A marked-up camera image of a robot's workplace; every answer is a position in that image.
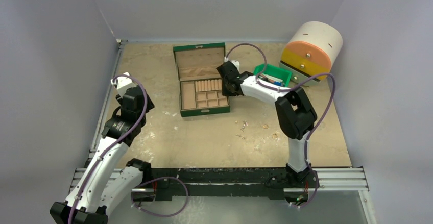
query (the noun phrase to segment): yellow drawer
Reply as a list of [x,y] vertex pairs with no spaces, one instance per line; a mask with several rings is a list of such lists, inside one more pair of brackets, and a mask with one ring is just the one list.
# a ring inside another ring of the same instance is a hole
[[[328,68],[322,67],[317,63],[314,63],[305,57],[301,57],[287,49],[283,50],[283,53],[281,54],[281,61],[310,76],[321,72],[330,71]],[[326,76],[317,77],[318,80],[322,80],[324,78],[326,78]]]

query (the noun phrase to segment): cylindrical drawer unit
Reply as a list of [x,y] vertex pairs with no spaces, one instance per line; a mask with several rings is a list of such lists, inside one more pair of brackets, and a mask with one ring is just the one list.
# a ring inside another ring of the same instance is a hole
[[[279,66],[293,71],[291,81],[300,83],[310,76],[329,72],[343,45],[341,34],[328,24],[310,21],[302,25],[285,46]],[[325,76],[311,80],[314,85]]]

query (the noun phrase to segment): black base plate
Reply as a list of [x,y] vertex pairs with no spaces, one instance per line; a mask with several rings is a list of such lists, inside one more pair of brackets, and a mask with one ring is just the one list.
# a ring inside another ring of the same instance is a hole
[[[177,177],[187,185],[189,196],[268,197],[285,199],[284,188],[304,189],[306,182],[314,186],[314,174],[302,177],[276,168],[153,168],[153,178]],[[172,196],[185,196],[182,185],[174,180],[158,181],[156,201],[171,201]]]

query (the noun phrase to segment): green plastic tray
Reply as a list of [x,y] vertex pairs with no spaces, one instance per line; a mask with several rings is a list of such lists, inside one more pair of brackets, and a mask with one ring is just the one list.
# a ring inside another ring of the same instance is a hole
[[[264,64],[256,66],[254,69],[254,75],[258,74],[260,71],[262,71],[264,67]],[[288,82],[290,81],[290,78],[292,77],[292,72],[286,69],[282,69],[280,67],[276,67],[274,65],[268,64],[266,66],[266,70],[263,74],[267,74],[276,78],[279,78],[284,81],[284,86],[288,86]]]

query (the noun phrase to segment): beige box lining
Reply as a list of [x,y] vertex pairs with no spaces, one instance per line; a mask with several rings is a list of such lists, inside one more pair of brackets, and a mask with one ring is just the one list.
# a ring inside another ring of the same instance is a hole
[[224,48],[175,52],[181,92],[181,110],[228,106],[222,95],[217,67],[224,62]]
[[221,79],[184,81],[180,84],[181,110],[229,105],[228,97],[223,96]]

